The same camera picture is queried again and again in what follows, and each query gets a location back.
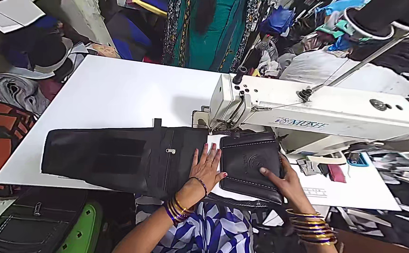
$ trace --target woman's right hand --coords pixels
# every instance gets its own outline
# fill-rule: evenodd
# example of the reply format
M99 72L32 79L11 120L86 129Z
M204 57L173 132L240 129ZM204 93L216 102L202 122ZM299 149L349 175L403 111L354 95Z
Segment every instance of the woman's right hand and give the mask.
M308 197L304 194L297 172L292 169L285 155L280 153L280 158L283 170L286 172L284 179L280 179L264 167L260 168L259 172L269 178L269 180L278 187L281 194L287 198L287 201L295 212L316 213Z

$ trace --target white sewing machine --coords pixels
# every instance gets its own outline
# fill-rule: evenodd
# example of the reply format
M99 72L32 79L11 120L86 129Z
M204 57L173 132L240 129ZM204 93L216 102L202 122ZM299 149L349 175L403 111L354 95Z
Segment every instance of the white sewing machine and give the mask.
M356 145L409 151L409 101L402 96L323 86L305 102L297 94L309 84L234 77L221 75L208 110L194 112L194 127L272 127L292 154L323 156Z

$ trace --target wallet stitching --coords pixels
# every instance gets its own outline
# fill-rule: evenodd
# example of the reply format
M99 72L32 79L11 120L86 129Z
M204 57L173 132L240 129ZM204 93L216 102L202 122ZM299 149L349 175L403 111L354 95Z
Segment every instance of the wallet stitching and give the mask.
M231 148L231 147L239 147L239 146L246 146L246 145L255 145L255 144L269 143L269 142L276 142L276 141L264 141L264 142L250 143L250 144L241 144L241 145L234 145L234 146L226 146L226 147L222 147L222 148Z
M236 180L236 181L241 181L241 182L244 182L244 183L249 183L249 184L257 185L257 186L267 187L267 188L276 190L274 187L270 187L270 186L264 186L264 185L260 185L260 184L256 184L256 183L252 183L252 182L247 182L247 181L243 181L243 180L240 180L240 179L235 179L235 178L232 178L232 177L226 177L226 178L232 179L232 180Z

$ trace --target bangle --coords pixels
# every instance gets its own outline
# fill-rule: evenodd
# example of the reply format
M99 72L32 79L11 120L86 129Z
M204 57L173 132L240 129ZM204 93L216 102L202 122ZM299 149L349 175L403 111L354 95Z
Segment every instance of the bangle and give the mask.
M292 212L292 209L286 209L286 212L288 214L294 215L294 216L301 216L301 217L306 217L306 218L322 218L324 219L325 217L323 217L320 213L296 213L296 212Z
M208 189L207 189L205 183L203 183L203 181L200 178L196 177L196 176L189 177L189 179L191 179L191 178L195 178L196 180L198 180L201 183L201 185L204 188L204 196L206 197L208 195Z
M178 225L178 223L187 220L187 218L192 214L191 211L183 208L181 204L179 204L176 195L170 200L164 202L163 206L175 226Z
M324 221L309 221L309 218L323 218L320 213L296 213L287 209L289 220L294 227L300 242L319 245L331 245L337 242L334 231Z

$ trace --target striped fabric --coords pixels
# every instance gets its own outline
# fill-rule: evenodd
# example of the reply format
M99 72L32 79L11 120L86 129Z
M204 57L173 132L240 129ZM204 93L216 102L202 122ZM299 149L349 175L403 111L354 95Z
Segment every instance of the striped fabric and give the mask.
M145 220L162 201L135 195L136 223ZM172 226L154 253L252 253L253 228L247 211L201 202L178 227Z

